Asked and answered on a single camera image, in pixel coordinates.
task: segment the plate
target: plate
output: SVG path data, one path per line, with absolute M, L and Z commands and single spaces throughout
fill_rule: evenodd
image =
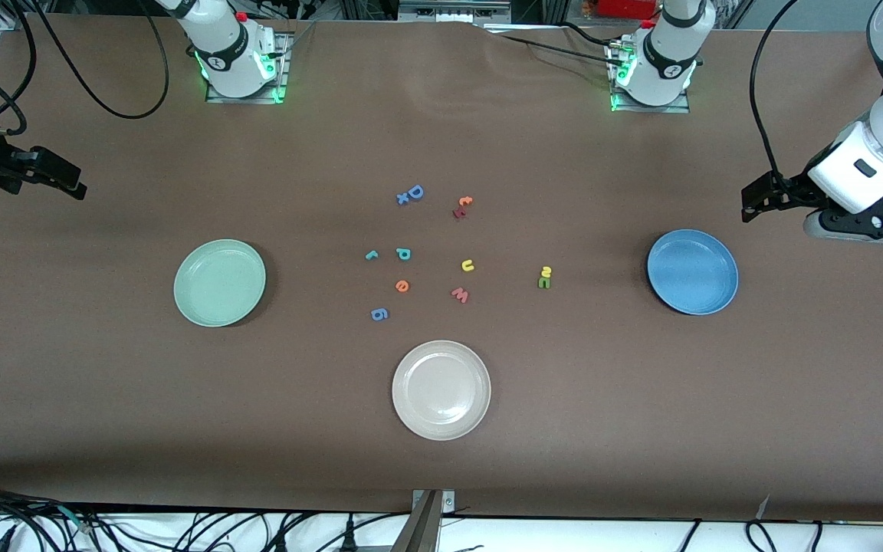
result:
M 685 314 L 714 314 L 738 293 L 731 251 L 700 230 L 674 230 L 656 240 L 647 272 L 659 298 Z
M 217 240 L 200 245 L 179 266 L 172 294 L 183 317 L 216 328 L 254 310 L 264 293 L 261 256 L 242 241 Z
M 462 343 L 429 341 L 400 361 L 392 394 L 407 429 L 432 441 L 451 441 L 476 429 L 486 416 L 490 373 Z

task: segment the white plate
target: white plate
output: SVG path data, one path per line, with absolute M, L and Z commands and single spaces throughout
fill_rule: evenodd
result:
M 242 241 L 200 245 L 179 266 L 172 294 L 183 317 L 194 324 L 220 327 L 254 310 L 264 293 L 261 256 Z
M 473 350 L 454 341 L 422 343 L 393 374 L 393 408 L 425 439 L 448 441 L 479 426 L 490 408 L 490 374 Z

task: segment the white floor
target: white floor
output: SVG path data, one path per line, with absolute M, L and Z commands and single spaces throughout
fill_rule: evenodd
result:
M 363 521 L 372 514 L 358 514 Z M 103 516 L 137 537 L 173 545 L 176 538 L 192 524 L 192 514 L 110 514 Z M 215 525 L 199 538 L 190 550 L 204 552 L 217 535 L 232 527 L 246 514 Z M 225 539 L 235 552 L 259 552 L 279 527 L 281 514 L 267 514 L 262 521 L 250 521 Z M 356 532 L 358 545 L 392 544 L 406 517 L 390 517 L 362 527 Z M 345 514 L 322 514 L 310 518 L 291 531 L 288 552 L 314 552 L 323 543 L 343 531 Z M 0 521 L 0 537 L 11 521 Z M 483 545 L 480 552 L 526 551 L 607 551 L 607 552 L 676 552 L 690 530 L 690 521 L 548 521 L 548 520 L 469 520 L 446 518 L 442 523 L 439 552 L 456 552 Z M 778 552 L 807 552 L 816 527 L 812 524 L 766 524 Z M 769 548 L 757 534 L 757 542 Z M 51 534 L 62 547 L 59 531 Z M 120 539 L 126 552 L 154 551 L 152 546 Z M 104 552 L 116 552 L 115 546 L 101 539 Z M 87 535 L 78 535 L 77 548 L 92 551 Z M 9 552 L 39 552 L 32 531 L 24 525 L 15 532 Z M 224 552 L 230 547 L 218 547 Z M 689 552 L 756 552 L 745 538 L 745 524 L 702 523 L 690 542 Z M 827 524 L 819 543 L 819 552 L 883 552 L 883 525 Z

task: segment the light green plate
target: light green plate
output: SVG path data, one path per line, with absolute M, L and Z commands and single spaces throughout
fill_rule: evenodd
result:
M 265 268 L 261 256 L 242 241 L 200 245 L 179 266 L 172 294 L 183 317 L 217 328 L 243 317 L 261 300 Z

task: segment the plate rim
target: plate rim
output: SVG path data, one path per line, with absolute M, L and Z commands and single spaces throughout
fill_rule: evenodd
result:
M 471 354 L 477 361 L 479 361 L 479 366 L 481 367 L 481 374 L 483 374 L 483 387 L 484 387 L 484 405 L 479 412 L 479 416 L 472 422 L 466 429 L 459 431 L 452 436 L 427 436 L 413 429 L 408 423 L 404 420 L 404 416 L 400 413 L 400 409 L 397 408 L 397 404 L 399 404 L 399 386 L 402 384 L 404 380 L 402 374 L 402 366 L 406 362 L 409 357 L 414 356 L 417 350 L 425 348 L 431 345 L 448 345 L 448 346 L 456 346 L 456 348 L 463 350 Z M 414 433 L 418 437 L 422 439 L 427 439 L 430 441 L 453 441 L 462 437 L 465 437 L 469 433 L 471 433 L 476 427 L 479 426 L 481 422 L 483 422 L 484 417 L 486 417 L 487 412 L 490 411 L 491 399 L 493 399 L 493 380 L 490 378 L 490 370 L 486 367 L 486 363 L 484 363 L 483 359 L 479 356 L 479 353 L 476 353 L 475 350 L 465 343 L 459 343 L 457 341 L 452 341 L 449 339 L 434 339 L 432 341 L 426 341 L 424 343 L 420 343 L 420 345 L 414 346 L 413 349 L 408 350 L 407 354 L 404 354 L 403 359 L 397 363 L 397 367 L 395 371 L 393 371 L 392 383 L 390 383 L 390 398 L 392 398 L 393 403 L 393 412 L 396 413 L 397 417 L 399 417 L 400 422 L 406 427 L 411 433 Z
M 250 307 L 248 308 L 248 311 L 243 312 L 240 317 L 236 317 L 235 319 L 221 323 L 206 323 L 194 320 L 192 317 L 189 316 L 189 314 L 185 312 L 185 310 L 183 310 L 179 306 L 179 280 L 181 280 L 183 276 L 183 267 L 189 265 L 189 262 L 192 261 L 192 259 L 196 258 L 196 255 L 200 255 L 201 252 L 204 252 L 204 249 L 211 248 L 213 247 L 213 245 L 235 245 L 234 249 L 241 249 L 242 251 L 250 252 L 250 254 L 254 258 L 254 261 L 257 263 L 257 265 L 261 267 L 261 289 L 258 290 L 258 292 L 256 293 L 257 297 L 254 299 L 254 301 L 252 301 Z M 241 321 L 243 318 L 251 314 L 251 312 L 254 311 L 257 305 L 261 303 L 261 297 L 264 296 L 264 290 L 267 285 L 268 267 L 265 266 L 264 259 L 261 258 L 261 254 L 259 254 L 257 249 L 253 248 L 252 245 L 248 244 L 248 242 L 246 241 L 235 240 L 234 238 L 219 238 L 218 240 L 207 241 L 205 244 L 199 245 L 197 248 L 194 248 L 193 251 L 190 251 L 189 255 L 186 255 L 186 258 L 183 259 L 181 263 L 179 263 L 179 268 L 176 269 L 176 278 L 172 280 L 172 299 L 176 303 L 176 310 L 179 311 L 179 313 L 182 314 L 182 316 L 186 320 L 189 320 L 190 322 L 193 322 L 193 324 L 196 324 L 197 326 L 202 326 L 204 328 L 222 328 L 224 326 L 235 324 L 236 322 Z
M 678 307 L 678 305 L 673 304 L 669 300 L 669 298 L 666 298 L 666 296 L 662 292 L 660 292 L 658 287 L 656 287 L 655 279 L 653 279 L 652 275 L 652 262 L 653 259 L 655 259 L 655 256 L 659 255 L 658 247 L 660 245 L 660 242 L 663 242 L 664 240 L 666 240 L 667 242 L 672 242 L 672 240 L 668 240 L 668 238 L 670 238 L 670 235 L 683 235 L 685 241 L 691 241 L 695 244 L 702 244 L 701 241 L 693 238 L 696 237 L 696 235 L 700 235 L 700 237 L 707 238 L 707 240 L 714 242 L 714 244 L 721 248 L 721 252 L 723 252 L 724 254 L 721 255 L 722 258 L 725 258 L 726 261 L 728 261 L 729 269 L 734 273 L 734 286 L 732 287 L 731 293 L 728 294 L 723 303 L 721 305 L 718 305 L 717 308 L 714 308 L 714 310 L 688 310 L 684 307 Z M 721 312 L 722 310 L 724 310 L 724 308 L 727 308 L 733 300 L 735 300 L 735 296 L 737 296 L 738 294 L 738 288 L 740 286 L 740 272 L 738 270 L 738 262 L 735 261 L 735 255 L 732 255 L 731 249 L 729 249 L 724 244 L 724 242 L 718 240 L 718 238 L 715 238 L 714 235 L 708 234 L 707 232 L 702 230 L 697 230 L 694 228 L 679 228 L 677 230 L 671 230 L 663 235 L 660 235 L 660 237 L 653 242 L 652 247 L 649 248 L 647 263 L 645 264 L 647 265 L 645 266 L 645 271 L 647 271 L 649 286 L 652 287 L 652 290 L 656 293 L 656 296 L 659 296 L 660 300 L 662 300 L 663 303 L 666 303 L 670 308 L 673 308 L 674 311 L 683 312 L 683 314 L 690 314 L 692 317 L 706 317 L 709 314 L 716 314 L 716 312 Z

